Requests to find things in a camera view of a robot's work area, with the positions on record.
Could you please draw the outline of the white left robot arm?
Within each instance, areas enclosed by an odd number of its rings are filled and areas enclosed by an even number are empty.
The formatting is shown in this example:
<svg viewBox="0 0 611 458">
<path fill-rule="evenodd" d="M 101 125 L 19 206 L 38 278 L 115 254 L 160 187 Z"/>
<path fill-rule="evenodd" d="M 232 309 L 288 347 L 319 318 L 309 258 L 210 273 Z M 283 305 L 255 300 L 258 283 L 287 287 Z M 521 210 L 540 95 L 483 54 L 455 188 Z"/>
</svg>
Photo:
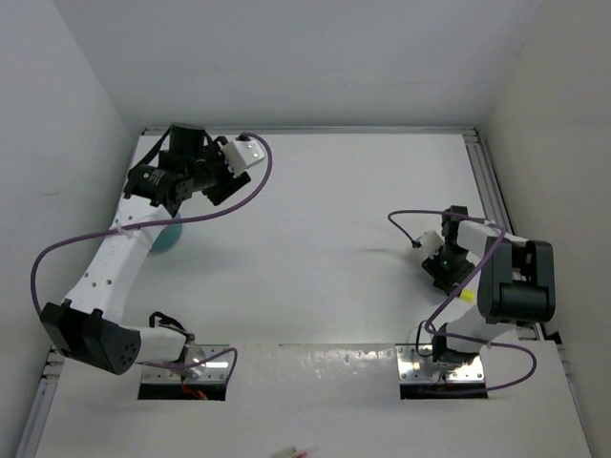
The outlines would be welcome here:
<svg viewBox="0 0 611 458">
<path fill-rule="evenodd" d="M 182 218 L 179 209 L 195 194 L 218 207 L 251 181 L 250 168 L 273 163 L 269 145 L 259 136 L 212 137 L 201 127 L 173 124 L 127 173 L 111 226 L 64 239 L 51 251 L 90 239 L 101 243 L 91 262 L 61 302 L 32 300 L 39 321 L 62 356 L 122 375 L 142 364 L 187 371 L 192 335 L 160 313 L 160 324 L 123 325 L 128 294 L 155 242 L 169 227 L 229 215 L 262 191 L 257 186 L 242 201 L 208 215 Z"/>
</svg>

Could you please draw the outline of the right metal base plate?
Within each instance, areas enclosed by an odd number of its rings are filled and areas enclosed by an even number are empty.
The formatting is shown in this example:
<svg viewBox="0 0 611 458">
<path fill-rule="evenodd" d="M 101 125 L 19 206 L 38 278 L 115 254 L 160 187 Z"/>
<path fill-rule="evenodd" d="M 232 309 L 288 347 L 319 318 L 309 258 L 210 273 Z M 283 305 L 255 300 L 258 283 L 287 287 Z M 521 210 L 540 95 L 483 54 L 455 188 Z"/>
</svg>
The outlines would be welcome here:
<svg viewBox="0 0 611 458">
<path fill-rule="evenodd" d="M 465 385 L 483 383 L 485 375 L 479 356 L 470 363 L 448 365 L 432 360 L 432 345 L 430 343 L 397 344 L 396 362 L 401 385 Z"/>
</svg>

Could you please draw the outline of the teal pen holder cup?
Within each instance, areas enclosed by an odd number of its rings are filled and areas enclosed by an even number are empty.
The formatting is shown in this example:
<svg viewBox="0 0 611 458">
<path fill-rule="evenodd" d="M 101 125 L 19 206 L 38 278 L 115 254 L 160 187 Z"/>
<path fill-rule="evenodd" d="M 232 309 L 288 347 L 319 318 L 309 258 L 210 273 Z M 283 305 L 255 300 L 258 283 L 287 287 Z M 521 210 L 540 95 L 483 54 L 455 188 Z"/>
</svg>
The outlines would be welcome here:
<svg viewBox="0 0 611 458">
<path fill-rule="evenodd" d="M 182 235 L 182 223 L 170 224 L 166 226 L 155 239 L 152 244 L 149 254 L 156 255 L 169 251 L 172 249 L 179 241 Z"/>
</svg>

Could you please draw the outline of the pink white object at edge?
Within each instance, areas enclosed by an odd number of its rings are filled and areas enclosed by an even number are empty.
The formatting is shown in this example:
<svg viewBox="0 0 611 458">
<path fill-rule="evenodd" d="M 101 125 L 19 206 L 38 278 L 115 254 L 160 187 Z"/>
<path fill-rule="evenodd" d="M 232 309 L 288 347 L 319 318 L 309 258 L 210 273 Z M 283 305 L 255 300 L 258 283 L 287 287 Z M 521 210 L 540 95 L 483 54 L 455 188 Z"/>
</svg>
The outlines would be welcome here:
<svg viewBox="0 0 611 458">
<path fill-rule="evenodd" d="M 289 446 L 276 451 L 271 458 L 320 458 L 320 450 L 317 445 L 303 448 Z"/>
</svg>

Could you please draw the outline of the yellow black highlighter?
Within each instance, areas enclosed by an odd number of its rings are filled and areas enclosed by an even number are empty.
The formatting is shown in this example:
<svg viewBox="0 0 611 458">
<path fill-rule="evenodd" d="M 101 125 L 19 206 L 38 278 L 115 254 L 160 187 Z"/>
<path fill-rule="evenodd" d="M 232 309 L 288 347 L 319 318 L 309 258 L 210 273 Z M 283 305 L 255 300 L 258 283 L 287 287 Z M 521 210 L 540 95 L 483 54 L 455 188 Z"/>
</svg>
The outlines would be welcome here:
<svg viewBox="0 0 611 458">
<path fill-rule="evenodd" d="M 459 294 L 459 299 L 463 302 L 473 303 L 475 302 L 475 292 L 469 289 L 463 289 Z"/>
</svg>

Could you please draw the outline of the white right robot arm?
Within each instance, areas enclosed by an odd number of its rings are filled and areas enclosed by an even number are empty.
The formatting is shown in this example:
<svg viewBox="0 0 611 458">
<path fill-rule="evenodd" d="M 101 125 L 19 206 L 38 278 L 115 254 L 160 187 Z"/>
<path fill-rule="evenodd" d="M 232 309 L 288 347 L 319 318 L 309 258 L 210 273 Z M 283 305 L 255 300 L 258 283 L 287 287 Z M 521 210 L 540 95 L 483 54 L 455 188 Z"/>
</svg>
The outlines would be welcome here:
<svg viewBox="0 0 611 458">
<path fill-rule="evenodd" d="M 553 245 L 502 234 L 491 222 L 470 219 L 464 206 L 444 211 L 441 235 L 422 267 L 447 295 L 465 292 L 465 280 L 478 278 L 474 305 L 432 337 L 431 358 L 441 367 L 469 364 L 501 334 L 554 316 Z"/>
</svg>

